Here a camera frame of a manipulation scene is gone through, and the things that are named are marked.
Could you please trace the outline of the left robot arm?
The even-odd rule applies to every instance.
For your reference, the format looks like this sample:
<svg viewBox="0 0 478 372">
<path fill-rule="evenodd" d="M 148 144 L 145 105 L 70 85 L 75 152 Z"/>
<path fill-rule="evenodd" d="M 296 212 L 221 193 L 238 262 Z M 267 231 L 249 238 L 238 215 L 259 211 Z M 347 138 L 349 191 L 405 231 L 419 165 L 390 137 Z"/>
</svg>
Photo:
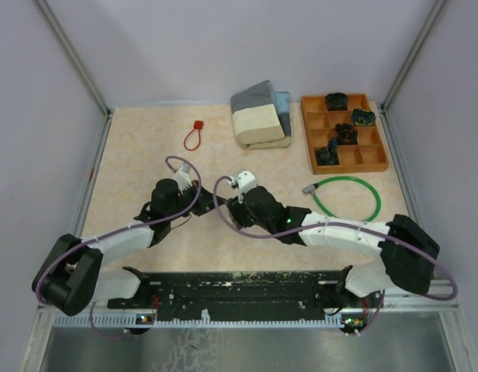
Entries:
<svg viewBox="0 0 478 372">
<path fill-rule="evenodd" d="M 103 236 L 81 239 L 70 233 L 57 239 L 32 282 L 40 301 L 73 316 L 95 301 L 125 298 L 137 308 L 147 305 L 152 289 L 131 269 L 101 274 L 101 268 L 137 250 L 157 245 L 171 231 L 172 221 L 201 216 L 225 199 L 213 197 L 199 181 L 182 186 L 170 178 L 156 183 L 151 199 L 128 223 Z"/>
</svg>

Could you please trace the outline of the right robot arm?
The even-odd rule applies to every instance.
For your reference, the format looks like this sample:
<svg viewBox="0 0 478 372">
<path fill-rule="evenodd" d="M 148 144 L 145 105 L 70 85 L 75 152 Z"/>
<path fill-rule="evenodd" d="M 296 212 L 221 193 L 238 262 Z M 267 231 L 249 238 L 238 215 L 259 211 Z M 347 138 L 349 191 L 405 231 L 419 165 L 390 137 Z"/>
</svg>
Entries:
<svg viewBox="0 0 478 372">
<path fill-rule="evenodd" d="M 439 245 L 414 220 L 396 214 L 389 222 L 358 222 L 323 216 L 309 208 L 284 206 L 264 187 L 226 202 L 240 231 L 258 226 L 283 244 L 327 246 L 369 257 L 345 269 L 338 300 L 355 306 L 367 295 L 397 287 L 425 296 L 434 276 Z"/>
</svg>

